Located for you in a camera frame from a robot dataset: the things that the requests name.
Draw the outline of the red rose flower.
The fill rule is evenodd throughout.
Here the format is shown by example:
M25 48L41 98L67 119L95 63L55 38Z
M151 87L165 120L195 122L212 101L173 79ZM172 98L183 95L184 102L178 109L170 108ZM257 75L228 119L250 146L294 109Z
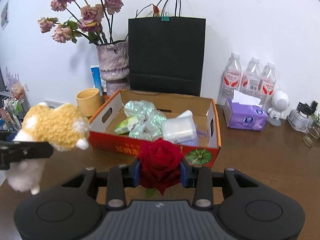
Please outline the red rose flower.
M183 154L177 145L166 140L145 141L138 155L140 161L140 185L157 189L164 194L167 188L180 183L180 163Z

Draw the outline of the purple drawstring pouch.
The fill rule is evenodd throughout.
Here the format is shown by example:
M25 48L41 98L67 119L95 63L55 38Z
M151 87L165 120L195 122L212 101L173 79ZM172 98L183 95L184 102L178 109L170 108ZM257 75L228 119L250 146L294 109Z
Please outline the purple drawstring pouch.
M183 141L183 142L180 142L180 145L184 145L184 146L199 146L200 143L199 143L199 139L201 138L206 138L207 137L207 133L203 132L203 131L200 131L200 130L197 130L196 131L197 133L197 137L194 138L194 139L188 139L187 141Z

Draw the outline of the green tissue packet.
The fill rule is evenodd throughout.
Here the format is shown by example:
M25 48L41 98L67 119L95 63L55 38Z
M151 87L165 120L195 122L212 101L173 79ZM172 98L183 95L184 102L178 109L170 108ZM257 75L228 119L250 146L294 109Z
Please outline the green tissue packet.
M129 117L123 120L121 123L119 123L115 127L114 132L117 135L129 133L138 123L139 119L136 116Z

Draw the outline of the translucent plastic box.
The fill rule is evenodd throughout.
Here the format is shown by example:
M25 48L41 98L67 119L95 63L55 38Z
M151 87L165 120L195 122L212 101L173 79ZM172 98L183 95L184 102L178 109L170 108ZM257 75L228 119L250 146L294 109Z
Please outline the translucent plastic box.
M173 144L197 137L196 125L193 117L172 118L162 122L163 139Z

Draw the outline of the iridescent plastic bag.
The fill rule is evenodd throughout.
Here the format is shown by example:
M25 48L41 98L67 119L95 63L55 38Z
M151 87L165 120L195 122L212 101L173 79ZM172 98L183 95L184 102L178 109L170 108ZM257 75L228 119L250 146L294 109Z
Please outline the iridescent plastic bag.
M139 119L139 123L129 132L129 137L147 141L163 137L162 122L167 117L152 102L130 100L124 105L124 113L128 118L136 116Z

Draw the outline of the white orange plush toy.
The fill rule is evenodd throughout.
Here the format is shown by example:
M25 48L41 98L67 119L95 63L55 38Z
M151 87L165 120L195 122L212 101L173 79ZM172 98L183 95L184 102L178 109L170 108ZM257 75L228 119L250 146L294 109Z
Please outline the white orange plush toy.
M89 130L89 119L77 106L65 103L51 109L41 102L29 109L13 141L47 142L60 152L75 148L86 150L89 147ZM8 184L15 191L38 194L47 159L24 159L10 163L10 169L5 170Z

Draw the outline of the white spray bottle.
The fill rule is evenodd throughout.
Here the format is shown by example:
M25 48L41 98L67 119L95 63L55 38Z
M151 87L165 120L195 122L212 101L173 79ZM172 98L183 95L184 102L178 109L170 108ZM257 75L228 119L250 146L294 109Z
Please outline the white spray bottle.
M189 117L189 116L193 116L193 113L191 110L186 110L183 113L181 113L180 115L178 115L177 118L185 118L185 117Z

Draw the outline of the cluttered storage rack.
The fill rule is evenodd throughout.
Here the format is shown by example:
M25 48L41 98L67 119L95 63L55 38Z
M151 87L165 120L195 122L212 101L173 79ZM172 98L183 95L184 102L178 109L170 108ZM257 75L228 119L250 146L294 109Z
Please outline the cluttered storage rack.
M12 75L6 68L5 77L1 73L1 131L19 131L29 109L30 104L18 74Z

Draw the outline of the yellow mug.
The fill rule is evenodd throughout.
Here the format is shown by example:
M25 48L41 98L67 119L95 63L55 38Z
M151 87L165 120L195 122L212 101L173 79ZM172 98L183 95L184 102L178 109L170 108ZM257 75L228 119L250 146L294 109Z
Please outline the yellow mug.
M100 91L97 88L89 88L76 95L76 101L80 111L87 117L93 116L102 106Z

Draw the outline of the left water bottle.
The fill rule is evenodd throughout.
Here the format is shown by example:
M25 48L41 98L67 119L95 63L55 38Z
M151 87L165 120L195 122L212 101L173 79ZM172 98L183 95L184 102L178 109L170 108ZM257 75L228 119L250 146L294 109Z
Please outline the left water bottle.
M225 70L223 72L222 84L220 88L219 105L224 107L227 99L233 97L233 92L238 90L242 75L242 67L240 64L240 54L231 53Z

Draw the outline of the water bottle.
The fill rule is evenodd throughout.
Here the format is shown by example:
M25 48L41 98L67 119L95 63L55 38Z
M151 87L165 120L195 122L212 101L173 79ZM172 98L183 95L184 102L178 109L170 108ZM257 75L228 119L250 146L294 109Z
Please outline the water bottle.
M275 64L268 62L260 75L260 83L258 87L260 104L264 107L273 94L276 86Z
M240 92L250 96L256 96L260 83L259 63L259 59L255 57L251 58L242 76Z
M223 72L222 84L220 88L219 105L224 107L227 99L233 97L233 92L238 90L242 75L242 67L240 64L240 54L231 53L225 70Z

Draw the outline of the white robot figurine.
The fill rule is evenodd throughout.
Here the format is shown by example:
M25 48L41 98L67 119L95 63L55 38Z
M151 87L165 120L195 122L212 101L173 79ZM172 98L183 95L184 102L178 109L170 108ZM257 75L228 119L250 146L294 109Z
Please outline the white robot figurine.
M282 90L275 91L271 97L271 108L267 110L267 121L271 125L279 127L283 112L288 109L289 105L289 96Z

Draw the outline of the clear glass cup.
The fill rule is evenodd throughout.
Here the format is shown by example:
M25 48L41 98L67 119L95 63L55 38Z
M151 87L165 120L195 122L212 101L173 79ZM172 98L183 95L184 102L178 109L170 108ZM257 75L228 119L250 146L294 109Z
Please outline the clear glass cup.
M319 139L319 123L311 120L308 124L306 133L304 134L303 141L308 147L313 147Z

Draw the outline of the green binder clip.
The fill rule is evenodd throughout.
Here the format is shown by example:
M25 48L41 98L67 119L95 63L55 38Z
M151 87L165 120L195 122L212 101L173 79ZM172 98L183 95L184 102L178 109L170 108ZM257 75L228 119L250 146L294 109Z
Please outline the green binder clip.
M163 22L169 22L170 21L170 16L169 16L168 12L166 12L166 11L162 12L161 21L163 21Z

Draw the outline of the dried pink rose bouquet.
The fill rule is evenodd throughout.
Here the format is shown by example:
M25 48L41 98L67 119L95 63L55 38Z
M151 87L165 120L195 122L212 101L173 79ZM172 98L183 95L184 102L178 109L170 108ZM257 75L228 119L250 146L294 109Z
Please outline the dried pink rose bouquet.
M126 41L113 38L114 16L123 6L122 0L99 0L94 5L87 0L52 0L51 10L67 11L70 18L63 22L57 17L42 17L37 22L43 34L54 30L52 39L58 43L77 43L84 37L90 44L110 46Z

